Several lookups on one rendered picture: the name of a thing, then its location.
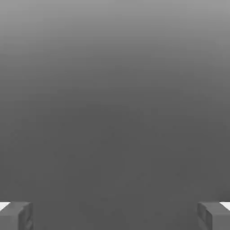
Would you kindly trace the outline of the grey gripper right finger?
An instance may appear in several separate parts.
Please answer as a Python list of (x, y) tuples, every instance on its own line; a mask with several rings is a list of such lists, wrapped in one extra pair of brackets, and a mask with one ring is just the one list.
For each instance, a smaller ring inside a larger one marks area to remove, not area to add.
[(197, 203), (199, 230), (230, 230), (230, 202)]

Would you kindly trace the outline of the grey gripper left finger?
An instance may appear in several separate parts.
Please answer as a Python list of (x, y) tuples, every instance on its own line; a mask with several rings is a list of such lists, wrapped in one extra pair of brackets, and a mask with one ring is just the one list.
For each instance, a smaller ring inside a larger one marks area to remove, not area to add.
[(0, 201), (0, 230), (34, 230), (33, 203)]

